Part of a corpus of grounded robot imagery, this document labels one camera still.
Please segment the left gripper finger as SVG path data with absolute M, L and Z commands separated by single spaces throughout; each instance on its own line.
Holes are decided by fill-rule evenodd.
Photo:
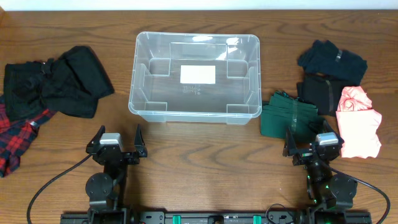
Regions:
M 136 128 L 136 135 L 134 137 L 134 146 L 136 151 L 146 151 L 146 144 L 142 137 L 141 126 L 138 124 Z
M 100 139 L 104 133 L 105 126 L 102 125 L 98 132 L 94 135 L 93 139 L 87 144 L 86 153 L 97 153 L 97 151 L 101 148 Z

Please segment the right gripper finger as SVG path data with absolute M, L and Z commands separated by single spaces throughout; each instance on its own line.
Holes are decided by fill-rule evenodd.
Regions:
M 339 139 L 338 144 L 341 144 L 342 138 L 340 137 L 340 135 L 329 125 L 329 123 L 326 120 L 324 120 L 322 133 L 330 133 L 330 132 L 333 132 L 336 134 L 337 138 Z
M 284 149 L 282 152 L 282 155 L 284 157 L 287 156 L 293 156 L 298 153 L 298 149 L 295 143 L 295 139 L 293 137 L 293 134 L 290 130 L 290 128 L 287 128 L 286 134 L 285 134 L 285 144 L 284 144 Z

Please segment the pink garment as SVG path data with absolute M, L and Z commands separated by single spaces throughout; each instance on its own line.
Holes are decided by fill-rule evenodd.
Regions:
M 382 115 L 360 86 L 346 86 L 336 111 L 338 129 L 344 140 L 341 156 L 345 158 L 377 157 L 381 142 L 376 134 Z

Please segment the dark green garment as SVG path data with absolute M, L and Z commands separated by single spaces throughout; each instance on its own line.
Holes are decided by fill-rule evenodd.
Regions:
M 323 129 L 324 117 L 315 105 L 289 96 L 284 91 L 275 92 L 262 106 L 261 134 L 270 138 L 284 139 L 290 129 L 300 143 L 311 143 Z

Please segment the red navy plaid shirt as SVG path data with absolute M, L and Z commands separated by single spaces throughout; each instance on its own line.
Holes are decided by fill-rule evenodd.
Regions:
M 10 121 L 5 98 L 1 96 L 1 178 L 19 168 L 21 156 L 38 136 L 40 126 L 55 114 L 55 111 L 44 110 L 33 119 Z

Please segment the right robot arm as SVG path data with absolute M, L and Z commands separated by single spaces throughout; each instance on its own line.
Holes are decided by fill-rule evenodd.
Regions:
M 346 223 L 345 211 L 353 207 L 357 182 L 343 174 L 333 174 L 330 162 L 340 156 L 344 140 L 327 122 L 308 148 L 299 149 L 287 128 L 282 155 L 307 171 L 307 194 L 314 204 L 294 215 L 294 223 Z

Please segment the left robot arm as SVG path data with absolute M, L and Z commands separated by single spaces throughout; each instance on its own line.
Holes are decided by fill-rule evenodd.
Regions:
M 124 205 L 127 167 L 138 165 L 140 158 L 147 157 L 147 148 L 141 127 L 137 126 L 134 150 L 123 151 L 121 135 L 106 133 L 101 126 L 86 146 L 86 153 L 103 166 L 103 171 L 92 175 L 86 182 L 89 196 L 89 224 L 131 224 L 136 222 L 134 212 Z

